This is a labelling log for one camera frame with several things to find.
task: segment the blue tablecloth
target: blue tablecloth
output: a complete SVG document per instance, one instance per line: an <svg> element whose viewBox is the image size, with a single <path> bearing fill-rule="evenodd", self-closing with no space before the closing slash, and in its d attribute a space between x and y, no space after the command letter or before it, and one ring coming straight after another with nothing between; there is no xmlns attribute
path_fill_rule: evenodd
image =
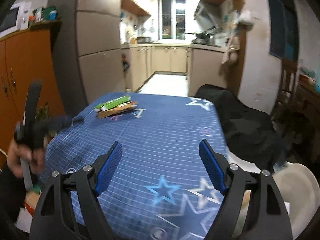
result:
<svg viewBox="0 0 320 240"><path fill-rule="evenodd" d="M123 157L99 197L102 210L119 238L185 240L203 238L223 196L216 191L199 157L207 139L226 156L216 110L209 101L132 93L136 113L98 119L93 107L123 96L102 96L81 112L83 124L60 132L48 145L45 182L53 170L77 171L108 152L115 141ZM83 223L76 193L72 202Z"/></svg>

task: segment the star pattern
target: star pattern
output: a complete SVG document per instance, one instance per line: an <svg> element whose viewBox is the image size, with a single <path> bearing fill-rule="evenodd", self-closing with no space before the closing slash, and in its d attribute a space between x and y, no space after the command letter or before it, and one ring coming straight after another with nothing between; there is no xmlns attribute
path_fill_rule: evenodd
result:
<svg viewBox="0 0 320 240"><path fill-rule="evenodd" d="M175 227L171 240L186 240L191 236L204 238L208 230L206 223L216 213L217 208L197 211L186 194L182 195L178 214L157 215Z"/></svg>
<svg viewBox="0 0 320 240"><path fill-rule="evenodd" d="M187 106L200 106L206 111L210 111L209 105L213 105L210 101L202 98L189 98L191 100L190 103L186 104Z"/></svg>
<svg viewBox="0 0 320 240"><path fill-rule="evenodd" d="M215 202L217 204L221 204L219 199L217 198L216 193L217 190L214 189L213 186L210 186L205 178L200 179L200 187L194 189L188 189L189 192L197 195L198 198L198 208L203 208L208 201Z"/></svg>
<svg viewBox="0 0 320 240"><path fill-rule="evenodd" d="M159 183L156 186L145 186L148 190L155 194L153 198L153 205L157 205L161 200L166 200L175 205L172 193L180 188L180 185L168 185L164 176L161 176Z"/></svg>

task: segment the window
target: window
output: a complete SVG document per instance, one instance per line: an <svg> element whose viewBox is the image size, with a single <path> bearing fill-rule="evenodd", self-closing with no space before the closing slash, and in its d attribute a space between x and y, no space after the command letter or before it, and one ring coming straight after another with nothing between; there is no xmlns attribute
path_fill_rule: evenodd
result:
<svg viewBox="0 0 320 240"><path fill-rule="evenodd" d="M271 21L270 54L298 60L299 31L293 0L269 0Z"/></svg>
<svg viewBox="0 0 320 240"><path fill-rule="evenodd" d="M185 39L186 0L160 0L159 15L161 39Z"/></svg>

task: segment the black cloth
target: black cloth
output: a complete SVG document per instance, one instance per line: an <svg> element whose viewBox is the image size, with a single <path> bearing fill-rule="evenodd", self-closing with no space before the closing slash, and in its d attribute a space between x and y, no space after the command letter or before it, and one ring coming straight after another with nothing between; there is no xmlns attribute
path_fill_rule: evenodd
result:
<svg viewBox="0 0 320 240"><path fill-rule="evenodd" d="M214 104L229 150L237 157L269 171L275 163L284 162L285 145L268 114L247 107L230 91L217 86L200 87L196 98Z"/></svg>
<svg viewBox="0 0 320 240"><path fill-rule="evenodd" d="M23 179L17 179L5 163L0 174L0 239L28 239L28 234L14 225L25 198Z"/></svg>

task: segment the blue gripper pad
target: blue gripper pad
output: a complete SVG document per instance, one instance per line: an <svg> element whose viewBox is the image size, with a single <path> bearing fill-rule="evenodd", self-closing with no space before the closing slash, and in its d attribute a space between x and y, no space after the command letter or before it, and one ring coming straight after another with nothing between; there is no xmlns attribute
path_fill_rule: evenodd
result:
<svg viewBox="0 0 320 240"><path fill-rule="evenodd" d="M111 149L111 153L97 174L96 187L94 188L96 195L101 195L103 191L107 190L121 157L122 145L117 142L116 145L113 146L113 149Z"/></svg>
<svg viewBox="0 0 320 240"><path fill-rule="evenodd" d="M211 153L211 150L204 141L200 142L199 155L209 175L211 183L216 190L220 191L220 193L224 195L227 190L227 187L224 184L224 173L214 158L214 154Z"/></svg>

